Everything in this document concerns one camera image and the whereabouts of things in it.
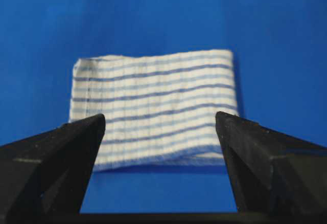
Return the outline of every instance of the folded fabric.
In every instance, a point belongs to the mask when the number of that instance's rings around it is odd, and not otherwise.
[[[215,114],[237,115],[232,53],[81,58],[69,120],[103,113],[94,171],[140,164],[223,164]]]

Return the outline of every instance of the striped towel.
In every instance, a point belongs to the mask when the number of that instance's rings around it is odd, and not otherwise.
[[[140,164],[223,164],[215,114],[237,115],[232,53],[81,58],[69,120],[106,117],[94,171]]]

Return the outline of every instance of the white cloth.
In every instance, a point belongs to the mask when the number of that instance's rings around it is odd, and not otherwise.
[[[140,164],[223,164],[215,114],[237,115],[232,53],[81,58],[70,121],[103,113],[94,170]]]

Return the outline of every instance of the dish towel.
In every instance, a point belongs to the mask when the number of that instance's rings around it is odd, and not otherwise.
[[[141,164],[223,164],[215,115],[238,115],[227,50],[108,55],[74,65],[69,121],[103,113],[94,171]]]

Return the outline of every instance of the blue surface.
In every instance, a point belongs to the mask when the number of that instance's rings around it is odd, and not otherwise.
[[[68,120],[79,57],[235,53],[240,112],[327,146],[327,0],[0,0],[0,144]],[[83,212],[235,211],[225,168],[92,175]]]

